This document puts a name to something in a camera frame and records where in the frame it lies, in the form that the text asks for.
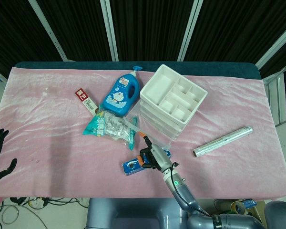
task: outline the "snack package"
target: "snack package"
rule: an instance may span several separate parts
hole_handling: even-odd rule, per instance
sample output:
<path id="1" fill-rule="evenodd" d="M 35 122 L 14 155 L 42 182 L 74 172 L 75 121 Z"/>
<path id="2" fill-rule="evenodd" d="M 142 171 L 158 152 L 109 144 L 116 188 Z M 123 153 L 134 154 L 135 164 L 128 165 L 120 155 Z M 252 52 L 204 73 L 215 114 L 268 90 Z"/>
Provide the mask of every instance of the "snack package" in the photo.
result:
<path id="1" fill-rule="evenodd" d="M 133 117 L 131 123 L 137 125 L 138 118 Z M 134 147 L 135 131 L 130 129 L 123 118 L 116 117 L 108 111 L 100 111 L 88 123 L 83 135 L 95 135 L 98 137 L 110 136 L 114 140 L 123 139 L 128 143 L 130 150 Z"/>

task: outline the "white drawer unit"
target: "white drawer unit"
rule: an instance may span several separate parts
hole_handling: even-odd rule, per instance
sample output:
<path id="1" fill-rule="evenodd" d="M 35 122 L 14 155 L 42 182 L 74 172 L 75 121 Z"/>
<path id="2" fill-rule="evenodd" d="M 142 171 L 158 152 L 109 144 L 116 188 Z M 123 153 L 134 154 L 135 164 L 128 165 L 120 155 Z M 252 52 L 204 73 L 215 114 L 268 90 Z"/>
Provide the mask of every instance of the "white drawer unit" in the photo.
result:
<path id="1" fill-rule="evenodd" d="M 140 92 L 140 98 L 183 129 L 208 92 L 162 64 Z"/>

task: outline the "pink fleece blanket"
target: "pink fleece blanket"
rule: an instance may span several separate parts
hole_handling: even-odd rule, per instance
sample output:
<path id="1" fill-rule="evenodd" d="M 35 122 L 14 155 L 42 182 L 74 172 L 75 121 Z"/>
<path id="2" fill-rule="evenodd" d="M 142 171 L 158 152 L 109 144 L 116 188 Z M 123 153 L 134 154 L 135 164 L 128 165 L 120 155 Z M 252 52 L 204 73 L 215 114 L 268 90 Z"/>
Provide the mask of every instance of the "pink fleece blanket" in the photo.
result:
<path id="1" fill-rule="evenodd" d="M 18 164 L 0 180 L 0 197 L 172 197 L 156 170 L 131 176 L 121 164 L 135 149 L 114 140 L 82 135 L 92 115 L 75 96 L 83 88 L 99 104 L 116 79 L 129 71 L 13 68 L 0 105 L 4 141 L 0 170 Z M 139 72 L 146 83 L 153 75 Z M 271 199 L 286 195 L 286 164 L 263 82 L 187 76 L 208 91 L 198 111 L 172 143 L 171 159 L 197 198 Z M 242 126 L 254 132 L 196 158 L 192 149 Z"/>

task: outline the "blue bottle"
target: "blue bottle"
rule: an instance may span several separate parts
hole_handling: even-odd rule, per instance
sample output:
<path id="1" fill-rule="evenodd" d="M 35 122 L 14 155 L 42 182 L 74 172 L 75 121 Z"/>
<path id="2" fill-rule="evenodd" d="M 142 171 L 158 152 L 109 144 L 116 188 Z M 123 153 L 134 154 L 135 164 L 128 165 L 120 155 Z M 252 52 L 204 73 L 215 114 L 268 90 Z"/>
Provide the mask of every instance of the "blue bottle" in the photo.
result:
<path id="1" fill-rule="evenodd" d="M 106 95 L 101 108 L 112 111 L 117 116 L 125 116 L 139 96 L 140 86 L 135 77 L 136 71 L 141 69 L 140 66 L 134 66 L 133 72 L 122 75 Z"/>

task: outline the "small box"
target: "small box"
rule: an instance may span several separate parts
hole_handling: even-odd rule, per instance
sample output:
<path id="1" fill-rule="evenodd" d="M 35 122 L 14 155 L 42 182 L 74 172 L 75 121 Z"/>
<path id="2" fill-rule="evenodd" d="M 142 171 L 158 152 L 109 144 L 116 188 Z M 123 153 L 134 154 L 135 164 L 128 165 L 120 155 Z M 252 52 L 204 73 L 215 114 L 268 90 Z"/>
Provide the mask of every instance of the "small box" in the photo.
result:
<path id="1" fill-rule="evenodd" d="M 93 100 L 87 95 L 87 93 L 80 88 L 75 92 L 76 96 L 81 100 L 82 104 L 88 109 L 88 111 L 95 116 L 98 111 L 97 105 L 93 102 Z"/>
<path id="2" fill-rule="evenodd" d="M 168 157 L 171 157 L 171 153 L 170 151 L 168 150 L 164 150 L 166 152 L 166 155 Z M 144 161 L 145 162 L 148 162 L 146 156 L 144 155 Z M 131 174 L 134 174 L 134 173 L 137 173 L 141 170 L 144 170 L 145 168 L 141 167 L 140 164 L 139 164 L 139 161 L 137 158 L 133 159 L 133 160 L 130 160 L 130 161 L 127 161 L 127 162 L 124 162 L 122 164 L 122 167 L 123 167 L 123 170 L 124 170 L 124 173 L 129 176 Z"/>

